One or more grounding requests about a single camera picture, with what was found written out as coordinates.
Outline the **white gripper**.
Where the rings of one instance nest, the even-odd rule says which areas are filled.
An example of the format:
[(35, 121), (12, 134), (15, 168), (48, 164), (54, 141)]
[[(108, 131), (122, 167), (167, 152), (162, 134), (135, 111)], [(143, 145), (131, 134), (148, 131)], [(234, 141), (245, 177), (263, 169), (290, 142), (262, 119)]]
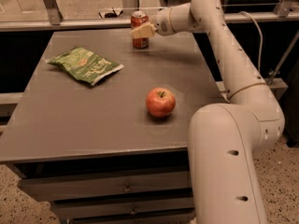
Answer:
[(159, 35), (172, 35), (173, 29), (170, 22), (170, 10), (163, 9), (150, 17), (150, 22), (144, 22), (134, 28), (130, 35), (132, 39), (150, 38), (157, 32)]

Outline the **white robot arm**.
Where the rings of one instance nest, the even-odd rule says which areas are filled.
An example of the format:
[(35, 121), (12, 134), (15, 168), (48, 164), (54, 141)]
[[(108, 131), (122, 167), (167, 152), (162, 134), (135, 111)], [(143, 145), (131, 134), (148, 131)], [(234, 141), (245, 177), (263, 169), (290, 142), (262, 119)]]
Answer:
[(197, 224), (268, 224), (253, 154), (276, 143), (285, 126), (279, 103), (228, 28), (221, 0), (191, 0), (151, 16), (134, 38), (206, 33), (226, 89), (224, 104), (191, 118), (188, 155)]

